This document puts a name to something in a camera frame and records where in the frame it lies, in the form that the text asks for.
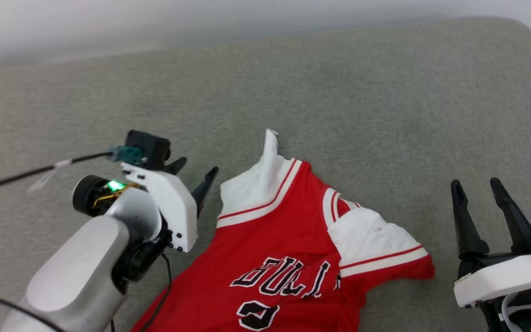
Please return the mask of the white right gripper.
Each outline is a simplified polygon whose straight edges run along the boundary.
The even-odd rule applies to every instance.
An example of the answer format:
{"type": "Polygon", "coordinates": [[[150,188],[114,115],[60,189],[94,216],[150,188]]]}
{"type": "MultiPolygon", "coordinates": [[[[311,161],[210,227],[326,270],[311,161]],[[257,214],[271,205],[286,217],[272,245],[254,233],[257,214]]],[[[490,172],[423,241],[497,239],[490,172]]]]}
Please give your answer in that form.
{"type": "Polygon", "coordinates": [[[488,244],[468,211],[461,183],[454,179],[450,185],[460,260],[459,277],[454,282],[459,307],[531,290],[531,224],[498,178],[491,178],[490,186],[512,239],[508,253],[489,255],[488,244]]]}

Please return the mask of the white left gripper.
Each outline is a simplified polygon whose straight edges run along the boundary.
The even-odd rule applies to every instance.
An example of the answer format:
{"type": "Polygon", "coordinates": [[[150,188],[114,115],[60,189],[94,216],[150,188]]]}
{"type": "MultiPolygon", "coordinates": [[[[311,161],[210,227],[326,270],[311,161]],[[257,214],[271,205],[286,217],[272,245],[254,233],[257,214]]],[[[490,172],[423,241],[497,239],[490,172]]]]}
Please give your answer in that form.
{"type": "Polygon", "coordinates": [[[160,216],[167,222],[168,229],[175,234],[173,246],[188,253],[198,238],[197,218],[200,218],[219,168],[211,168],[202,183],[190,193],[177,176],[186,162],[187,158],[181,157],[165,165],[164,172],[122,162],[122,170],[128,172],[126,179],[146,188],[160,216]]]}

